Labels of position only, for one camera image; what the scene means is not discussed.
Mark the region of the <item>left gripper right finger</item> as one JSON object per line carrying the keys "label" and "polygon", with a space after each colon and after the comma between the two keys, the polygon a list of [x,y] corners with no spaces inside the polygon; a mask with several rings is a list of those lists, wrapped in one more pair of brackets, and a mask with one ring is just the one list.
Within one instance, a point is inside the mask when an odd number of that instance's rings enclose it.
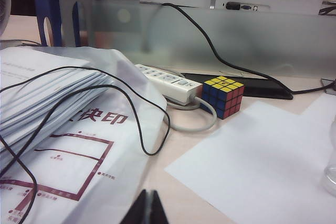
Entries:
{"label": "left gripper right finger", "polygon": [[150,223],[169,224],[159,194],[156,190],[152,191]]}

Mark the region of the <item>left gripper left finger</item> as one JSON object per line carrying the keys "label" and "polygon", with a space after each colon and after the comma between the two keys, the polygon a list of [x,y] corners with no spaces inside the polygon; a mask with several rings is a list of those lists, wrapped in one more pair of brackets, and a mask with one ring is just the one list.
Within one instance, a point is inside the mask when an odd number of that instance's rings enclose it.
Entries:
{"label": "left gripper left finger", "polygon": [[143,189],[122,219],[122,224],[144,224],[148,221],[148,193]]}

